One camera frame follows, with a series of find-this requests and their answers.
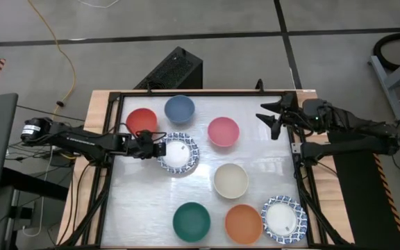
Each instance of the blue bowl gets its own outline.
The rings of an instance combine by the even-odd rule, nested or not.
[[[194,115],[195,105],[191,98],[178,95],[166,102],[166,117],[175,124],[184,124]]]

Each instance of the orange bowl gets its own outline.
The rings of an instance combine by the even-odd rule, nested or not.
[[[225,229],[235,243],[253,244],[262,235],[262,217],[249,205],[236,205],[226,214]]]

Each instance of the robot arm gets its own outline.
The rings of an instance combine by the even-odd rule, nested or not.
[[[277,140],[281,126],[291,126],[307,129],[311,133],[337,131],[364,135],[361,140],[336,144],[317,144],[304,142],[293,144],[293,153],[300,153],[303,160],[316,163],[324,156],[356,151],[371,151],[373,153],[393,155],[399,150],[397,129],[385,122],[373,122],[357,118],[351,112],[336,108],[331,103],[321,99],[308,99],[303,102],[303,108],[297,105],[296,96],[288,93],[276,103],[266,103],[263,108],[280,114],[275,116],[256,114],[271,128],[271,138]]]
[[[153,143],[153,133],[141,131],[137,136],[128,133],[99,135],[71,127],[49,118],[25,121],[21,140],[26,146],[50,144],[72,153],[80,153],[96,166],[106,163],[107,155],[130,156],[139,159],[166,155],[165,143]]]

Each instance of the plate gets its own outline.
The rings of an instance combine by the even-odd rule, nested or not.
[[[187,133],[170,133],[161,140],[166,143],[166,156],[157,161],[161,167],[173,174],[191,170],[199,161],[199,147]]]
[[[263,229],[278,243],[292,244],[305,237],[308,216],[291,197],[279,195],[269,198],[261,215]]]
[[[209,231],[211,218],[204,206],[197,202],[188,202],[180,206],[172,219],[174,231],[186,242],[197,242]]]

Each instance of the white tabletop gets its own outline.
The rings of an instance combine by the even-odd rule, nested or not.
[[[279,97],[191,97],[196,110],[190,124],[177,126],[164,113],[169,97],[126,97],[122,122],[137,108],[149,108],[158,118],[159,131],[189,134],[200,149],[199,164],[185,174],[170,174],[156,159],[137,160],[115,157],[101,246],[106,247],[232,247],[237,246],[226,234],[224,218],[236,204],[245,203],[261,211],[264,202],[276,195],[299,201],[287,131],[282,128],[278,140],[270,139],[269,128],[256,113],[270,114],[262,103]],[[221,149],[208,139],[207,127],[216,117],[230,117],[240,127],[236,145]],[[121,132],[127,132],[122,126]],[[229,200],[214,189],[215,170],[225,164],[242,166],[249,176],[247,192]],[[173,228],[176,209],[190,201],[208,209],[210,230],[199,242],[180,240]],[[293,244],[305,247],[306,238]],[[253,247],[279,247],[265,233]]]

